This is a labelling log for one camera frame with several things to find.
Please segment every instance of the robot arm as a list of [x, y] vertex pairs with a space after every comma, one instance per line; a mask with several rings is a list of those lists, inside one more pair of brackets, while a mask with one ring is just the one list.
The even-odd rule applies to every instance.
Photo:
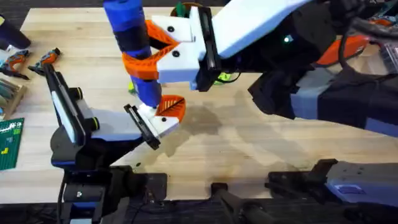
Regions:
[[[141, 8], [138, 1], [135, 5], [130, 2], [106, 1], [104, 8], [126, 70], [146, 105], [157, 106], [159, 83], [189, 82], [192, 90], [208, 91], [221, 72], [259, 72], [263, 75], [249, 92], [264, 113], [332, 121], [398, 136], [398, 119], [385, 116], [398, 110], [392, 100], [385, 100], [394, 98], [391, 88], [396, 86], [350, 69], [336, 75], [313, 67], [341, 30], [335, 24], [348, 23], [359, 5], [232, 0], [214, 17], [206, 7], [192, 7], [189, 18], [153, 16], [150, 21], [142, 20], [140, 29], [129, 29], [135, 32], [131, 36], [146, 36], [147, 47], [159, 49], [143, 59], [126, 50], [131, 41], [123, 41], [126, 34], [115, 29], [122, 13], [131, 15], [129, 7]], [[138, 26], [134, 18], [129, 22]]]

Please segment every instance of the orange bracket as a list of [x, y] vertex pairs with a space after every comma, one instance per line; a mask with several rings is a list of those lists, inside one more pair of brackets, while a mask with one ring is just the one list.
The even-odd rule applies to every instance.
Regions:
[[172, 49], [174, 49], [179, 42], [173, 40], [173, 38], [167, 35], [160, 27], [157, 27], [152, 21], [146, 20], [145, 23], [148, 36], [165, 43], [168, 46], [160, 49], [156, 54], [151, 55], [149, 58], [144, 60], [138, 60], [126, 53], [123, 53], [122, 59], [127, 72], [131, 76], [140, 78], [142, 80], [157, 80], [159, 78], [159, 73], [157, 71], [156, 63], [164, 55], [172, 51]]

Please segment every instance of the black rubber tip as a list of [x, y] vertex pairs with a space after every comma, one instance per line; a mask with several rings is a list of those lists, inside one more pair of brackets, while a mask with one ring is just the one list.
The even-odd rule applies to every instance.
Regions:
[[54, 52], [55, 52], [57, 55], [60, 55], [60, 54], [61, 54], [60, 49], [58, 49], [57, 47], [54, 49]]

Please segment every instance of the blue tube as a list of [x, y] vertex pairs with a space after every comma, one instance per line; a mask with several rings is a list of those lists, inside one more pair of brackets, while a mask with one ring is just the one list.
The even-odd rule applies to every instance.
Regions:
[[[137, 59], [151, 56], [141, 0], [105, 0], [104, 8], [120, 50]], [[159, 105], [162, 88], [156, 80], [133, 76], [131, 80], [143, 103], [151, 107]]]

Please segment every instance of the black cable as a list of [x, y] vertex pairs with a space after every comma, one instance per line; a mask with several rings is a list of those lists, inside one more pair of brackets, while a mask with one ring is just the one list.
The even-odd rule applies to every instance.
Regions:
[[232, 83], [235, 82], [236, 80], [238, 80], [238, 78], [241, 76], [241, 72], [239, 73], [239, 75], [234, 78], [233, 80], [220, 80], [219, 78], [216, 79], [216, 81], [220, 82], [220, 83]]
[[350, 65], [348, 65], [348, 63], [344, 57], [344, 51], [346, 48], [346, 42], [347, 42], [347, 38], [348, 38], [349, 28], [350, 28], [350, 26], [348, 26], [346, 28], [346, 30], [340, 40], [340, 45], [338, 46], [338, 61], [343, 69], [350, 68], [350, 69], [354, 70], [354, 68], [352, 68]]
[[142, 204], [140, 205], [140, 207], [137, 208], [137, 210], [136, 210], [134, 216], [132, 217], [131, 224], [134, 223], [134, 221], [136, 220], [136, 217], [137, 217], [138, 213], [141, 211], [141, 208], [142, 208], [144, 205], [146, 205], [146, 204], [145, 204], [145, 203], [142, 203]]
[[60, 192], [58, 194], [58, 201], [57, 201], [57, 224], [62, 224], [62, 222], [61, 222], [61, 206], [62, 206], [63, 191], [65, 190], [66, 179], [67, 179], [67, 172], [63, 171], [63, 177], [62, 177]]
[[376, 39], [398, 40], [398, 32], [379, 24], [372, 24], [360, 18], [354, 18], [350, 24], [355, 30]]

